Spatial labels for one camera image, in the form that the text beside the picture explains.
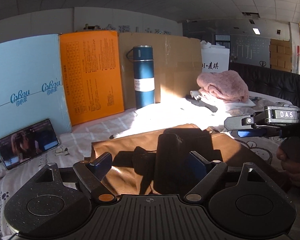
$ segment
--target light blue box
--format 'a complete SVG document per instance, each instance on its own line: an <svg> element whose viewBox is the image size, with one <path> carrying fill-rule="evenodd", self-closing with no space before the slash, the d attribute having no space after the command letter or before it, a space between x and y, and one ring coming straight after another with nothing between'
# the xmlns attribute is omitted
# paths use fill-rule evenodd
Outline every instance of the light blue box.
<svg viewBox="0 0 300 240"><path fill-rule="evenodd" d="M1 43L0 138L45 118L57 135L71 132L58 35Z"/></svg>

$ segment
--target ribbed black plate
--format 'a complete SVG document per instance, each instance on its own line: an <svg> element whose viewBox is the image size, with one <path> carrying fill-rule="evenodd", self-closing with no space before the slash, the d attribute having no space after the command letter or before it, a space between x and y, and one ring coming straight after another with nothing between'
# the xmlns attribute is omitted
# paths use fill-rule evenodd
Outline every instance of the ribbed black plate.
<svg viewBox="0 0 300 240"><path fill-rule="evenodd" d="M23 238L15 236L13 240ZM176 195L123 195L116 204L100 206L91 220L60 240L239 240L216 227L200 206ZM276 240L289 240L286 235Z"/></svg>

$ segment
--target white bottle label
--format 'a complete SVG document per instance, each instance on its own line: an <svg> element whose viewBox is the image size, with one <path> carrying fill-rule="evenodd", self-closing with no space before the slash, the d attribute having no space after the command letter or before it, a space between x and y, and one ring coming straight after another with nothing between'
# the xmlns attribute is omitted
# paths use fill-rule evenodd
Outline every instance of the white bottle label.
<svg viewBox="0 0 300 240"><path fill-rule="evenodd" d="M135 79L134 90L140 92L149 92L154 90L154 78Z"/></svg>

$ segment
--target blue thermos bottle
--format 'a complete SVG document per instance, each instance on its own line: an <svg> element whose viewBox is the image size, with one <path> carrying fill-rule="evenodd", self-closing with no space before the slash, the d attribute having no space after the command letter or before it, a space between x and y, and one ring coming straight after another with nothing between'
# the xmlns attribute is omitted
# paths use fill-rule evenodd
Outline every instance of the blue thermos bottle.
<svg viewBox="0 0 300 240"><path fill-rule="evenodd" d="M154 104L153 49L152 46L135 46L132 51L136 108L140 109Z"/></svg>

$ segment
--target pink towel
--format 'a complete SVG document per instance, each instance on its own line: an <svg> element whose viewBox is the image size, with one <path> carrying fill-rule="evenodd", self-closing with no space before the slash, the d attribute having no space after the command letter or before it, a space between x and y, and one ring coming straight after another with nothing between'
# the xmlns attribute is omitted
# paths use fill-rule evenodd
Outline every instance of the pink towel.
<svg viewBox="0 0 300 240"><path fill-rule="evenodd" d="M247 84L236 71L201 73L197 78L199 92L207 99L219 99L224 103L246 102L249 99Z"/></svg>

